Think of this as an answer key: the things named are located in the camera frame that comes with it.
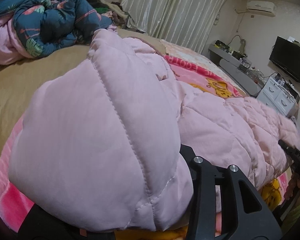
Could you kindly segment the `right hand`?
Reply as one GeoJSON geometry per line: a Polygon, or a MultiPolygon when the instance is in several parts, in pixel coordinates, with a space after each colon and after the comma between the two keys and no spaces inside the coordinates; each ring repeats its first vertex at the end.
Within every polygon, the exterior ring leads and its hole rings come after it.
{"type": "Polygon", "coordinates": [[[300,176],[297,173],[294,172],[291,176],[291,179],[290,179],[289,183],[288,183],[286,192],[284,194],[284,199],[289,200],[290,197],[293,196],[293,191],[295,189],[300,190],[300,176]]]}

